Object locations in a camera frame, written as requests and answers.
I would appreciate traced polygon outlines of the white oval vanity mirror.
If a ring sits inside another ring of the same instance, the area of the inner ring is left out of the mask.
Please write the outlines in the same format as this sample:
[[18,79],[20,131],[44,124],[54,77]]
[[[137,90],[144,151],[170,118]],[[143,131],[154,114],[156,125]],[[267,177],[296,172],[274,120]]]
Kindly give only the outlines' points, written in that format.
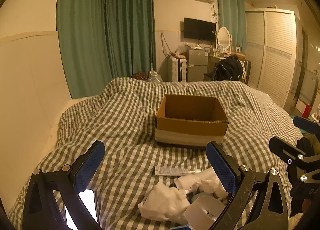
[[229,30],[226,27],[221,27],[217,33],[217,44],[223,48],[223,50],[228,50],[231,46],[232,38]]

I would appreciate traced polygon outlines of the brown patterned bag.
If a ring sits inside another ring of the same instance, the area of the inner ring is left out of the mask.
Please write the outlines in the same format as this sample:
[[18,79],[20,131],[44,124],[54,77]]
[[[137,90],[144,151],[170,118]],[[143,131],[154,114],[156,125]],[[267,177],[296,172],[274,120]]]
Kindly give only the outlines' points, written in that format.
[[134,73],[131,77],[136,80],[148,81],[148,74],[143,71]]

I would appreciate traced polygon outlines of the black clothes on chair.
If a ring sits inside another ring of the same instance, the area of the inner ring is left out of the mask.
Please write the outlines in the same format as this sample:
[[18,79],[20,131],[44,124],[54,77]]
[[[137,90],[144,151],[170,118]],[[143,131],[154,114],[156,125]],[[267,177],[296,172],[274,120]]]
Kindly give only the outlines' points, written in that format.
[[214,80],[240,81],[243,74],[243,67],[237,55],[231,55],[218,62],[214,75]]

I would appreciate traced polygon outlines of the wooden dressing table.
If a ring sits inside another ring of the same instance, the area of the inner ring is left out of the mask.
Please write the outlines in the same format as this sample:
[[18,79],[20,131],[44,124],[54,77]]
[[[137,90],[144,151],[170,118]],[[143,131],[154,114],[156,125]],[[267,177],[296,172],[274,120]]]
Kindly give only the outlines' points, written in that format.
[[207,72],[203,74],[204,82],[212,81],[247,82],[247,71],[244,62],[236,55],[228,57],[209,56]]

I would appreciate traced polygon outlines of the large green curtain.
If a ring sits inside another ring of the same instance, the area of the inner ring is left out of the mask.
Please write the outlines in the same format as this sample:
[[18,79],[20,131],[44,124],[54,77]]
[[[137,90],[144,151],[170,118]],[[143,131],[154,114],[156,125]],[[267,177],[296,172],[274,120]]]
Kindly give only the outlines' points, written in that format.
[[56,28],[72,98],[156,67],[153,0],[57,0]]

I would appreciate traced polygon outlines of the white ointment tube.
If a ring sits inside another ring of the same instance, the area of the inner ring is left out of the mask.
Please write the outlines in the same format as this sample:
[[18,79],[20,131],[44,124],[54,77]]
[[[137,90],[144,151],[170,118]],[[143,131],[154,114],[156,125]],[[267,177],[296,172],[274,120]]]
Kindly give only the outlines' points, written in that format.
[[156,176],[184,176],[190,174],[198,174],[201,169],[185,169],[185,168],[171,168],[171,167],[159,167],[155,166],[155,175]]

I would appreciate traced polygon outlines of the white louvred wardrobe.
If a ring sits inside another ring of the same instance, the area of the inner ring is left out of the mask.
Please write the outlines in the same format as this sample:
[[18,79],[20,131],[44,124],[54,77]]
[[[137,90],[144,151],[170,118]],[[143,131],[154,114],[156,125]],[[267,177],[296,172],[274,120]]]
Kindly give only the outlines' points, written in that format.
[[248,86],[268,94],[283,108],[296,67],[295,13],[275,8],[246,11],[245,55],[251,63]]

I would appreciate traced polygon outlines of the small green curtain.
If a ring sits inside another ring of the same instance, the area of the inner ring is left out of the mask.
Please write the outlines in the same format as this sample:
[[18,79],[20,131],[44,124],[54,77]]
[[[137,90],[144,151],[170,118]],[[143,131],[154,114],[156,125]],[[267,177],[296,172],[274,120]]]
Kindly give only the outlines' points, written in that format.
[[246,50],[246,15],[245,0],[217,0],[219,27],[225,27],[230,32],[233,46],[239,46],[242,52]]

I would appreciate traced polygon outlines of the clear water jug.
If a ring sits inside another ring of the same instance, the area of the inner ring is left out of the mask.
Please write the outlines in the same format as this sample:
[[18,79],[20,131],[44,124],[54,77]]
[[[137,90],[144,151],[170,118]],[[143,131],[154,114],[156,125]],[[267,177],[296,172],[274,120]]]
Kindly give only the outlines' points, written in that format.
[[163,82],[163,79],[161,78],[161,76],[158,74],[157,71],[152,70],[149,74],[148,82],[161,83],[161,82]]

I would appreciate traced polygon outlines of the silver mini fridge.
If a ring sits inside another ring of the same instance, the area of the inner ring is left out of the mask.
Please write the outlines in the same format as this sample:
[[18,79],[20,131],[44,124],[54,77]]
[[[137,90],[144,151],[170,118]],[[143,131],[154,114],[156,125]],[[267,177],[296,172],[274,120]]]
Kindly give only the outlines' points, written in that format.
[[187,81],[203,81],[204,73],[207,72],[208,57],[204,50],[189,49],[186,52],[187,58]]

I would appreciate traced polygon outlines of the white tape roll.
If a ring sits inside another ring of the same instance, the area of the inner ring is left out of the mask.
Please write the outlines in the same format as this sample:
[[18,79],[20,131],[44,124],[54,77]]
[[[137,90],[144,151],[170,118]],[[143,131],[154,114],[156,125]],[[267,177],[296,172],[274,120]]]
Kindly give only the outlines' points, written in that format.
[[185,218],[188,225],[195,230],[208,230],[225,205],[212,196],[199,196],[186,210]]

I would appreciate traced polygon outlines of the red bottle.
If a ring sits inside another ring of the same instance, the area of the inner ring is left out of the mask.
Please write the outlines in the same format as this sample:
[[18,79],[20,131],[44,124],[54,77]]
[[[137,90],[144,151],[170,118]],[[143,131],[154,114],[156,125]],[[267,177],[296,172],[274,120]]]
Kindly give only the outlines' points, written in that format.
[[307,104],[307,105],[305,106],[304,111],[303,111],[302,117],[303,117],[303,118],[308,118],[309,115],[310,115],[311,109],[312,109],[312,106],[309,105],[309,104]]

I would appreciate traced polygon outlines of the white sock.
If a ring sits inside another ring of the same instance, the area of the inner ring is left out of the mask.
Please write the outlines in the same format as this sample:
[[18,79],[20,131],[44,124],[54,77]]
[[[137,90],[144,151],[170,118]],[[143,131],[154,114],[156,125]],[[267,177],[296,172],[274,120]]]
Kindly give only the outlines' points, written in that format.
[[138,209],[145,219],[186,225],[185,211],[189,206],[190,202],[184,191],[159,182],[138,204]]

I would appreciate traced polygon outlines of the brown cardboard box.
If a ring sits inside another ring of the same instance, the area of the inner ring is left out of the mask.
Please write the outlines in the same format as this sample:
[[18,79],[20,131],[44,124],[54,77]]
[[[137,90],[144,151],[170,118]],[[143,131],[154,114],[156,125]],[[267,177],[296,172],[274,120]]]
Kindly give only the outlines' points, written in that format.
[[187,147],[221,144],[229,125],[216,97],[165,95],[155,116],[155,140]]

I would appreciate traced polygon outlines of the black wall television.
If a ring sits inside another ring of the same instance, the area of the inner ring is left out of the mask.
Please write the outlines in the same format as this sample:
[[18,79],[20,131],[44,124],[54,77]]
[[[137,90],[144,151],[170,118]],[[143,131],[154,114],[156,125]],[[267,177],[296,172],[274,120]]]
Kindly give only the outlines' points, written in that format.
[[183,36],[187,39],[213,42],[216,39],[216,23],[199,19],[184,18]]

